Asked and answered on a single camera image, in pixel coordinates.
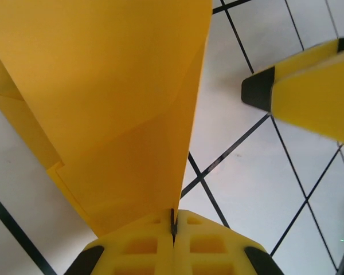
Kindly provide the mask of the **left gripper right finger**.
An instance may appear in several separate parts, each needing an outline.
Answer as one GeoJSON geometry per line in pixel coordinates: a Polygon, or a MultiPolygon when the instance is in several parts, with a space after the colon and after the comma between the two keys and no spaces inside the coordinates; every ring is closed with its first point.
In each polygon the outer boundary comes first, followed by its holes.
{"type": "Polygon", "coordinates": [[[174,226],[174,274],[283,274],[256,241],[189,210],[174,226]]]}

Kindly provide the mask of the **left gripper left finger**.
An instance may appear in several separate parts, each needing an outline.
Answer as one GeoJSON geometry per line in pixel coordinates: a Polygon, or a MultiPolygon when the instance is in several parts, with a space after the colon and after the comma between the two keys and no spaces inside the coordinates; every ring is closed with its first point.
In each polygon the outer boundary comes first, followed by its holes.
{"type": "Polygon", "coordinates": [[[89,243],[65,274],[173,274],[175,211],[147,215],[89,243]]]}

